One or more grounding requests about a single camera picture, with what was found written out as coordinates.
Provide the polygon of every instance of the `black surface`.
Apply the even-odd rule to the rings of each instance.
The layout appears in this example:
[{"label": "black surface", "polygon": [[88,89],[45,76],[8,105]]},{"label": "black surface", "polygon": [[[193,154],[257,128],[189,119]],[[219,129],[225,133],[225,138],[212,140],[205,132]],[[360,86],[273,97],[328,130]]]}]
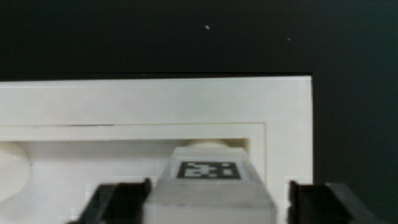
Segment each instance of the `black surface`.
[{"label": "black surface", "polygon": [[152,180],[100,185],[79,221],[70,224],[143,224]]},{"label": "black surface", "polygon": [[388,224],[345,184],[290,183],[289,224]]},{"label": "black surface", "polygon": [[4,0],[0,79],[313,72],[315,179],[398,223],[397,40],[397,0]]}]

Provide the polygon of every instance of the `black backdrop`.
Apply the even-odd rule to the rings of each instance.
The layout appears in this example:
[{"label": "black backdrop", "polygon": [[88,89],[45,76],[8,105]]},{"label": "black backdrop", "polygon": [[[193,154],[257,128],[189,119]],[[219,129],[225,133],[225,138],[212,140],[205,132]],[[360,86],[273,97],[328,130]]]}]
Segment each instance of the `black backdrop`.
[{"label": "black backdrop", "polygon": [[152,72],[313,74],[317,182],[398,223],[398,1],[3,0],[3,81]]}]

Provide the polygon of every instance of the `black background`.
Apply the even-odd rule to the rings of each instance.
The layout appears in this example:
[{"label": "black background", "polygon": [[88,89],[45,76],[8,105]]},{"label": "black background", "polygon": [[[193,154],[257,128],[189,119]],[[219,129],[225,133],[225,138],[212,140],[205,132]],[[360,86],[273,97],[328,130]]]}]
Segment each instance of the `black background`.
[{"label": "black background", "polygon": [[152,72],[312,72],[317,182],[398,223],[398,1],[0,1],[0,80]]}]

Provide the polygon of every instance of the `white object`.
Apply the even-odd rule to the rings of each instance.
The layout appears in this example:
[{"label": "white object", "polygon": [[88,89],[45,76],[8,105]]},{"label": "white object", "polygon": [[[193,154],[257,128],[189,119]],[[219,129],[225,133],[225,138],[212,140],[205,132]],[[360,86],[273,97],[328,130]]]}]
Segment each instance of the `white object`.
[{"label": "white object", "polygon": [[22,191],[29,181],[31,164],[24,148],[0,142],[0,202]]},{"label": "white object", "polygon": [[276,224],[276,205],[242,148],[177,149],[145,214],[146,224]]},{"label": "white object", "polygon": [[289,182],[313,181],[312,101],[312,77],[3,82],[0,141],[244,139],[285,223]]}]

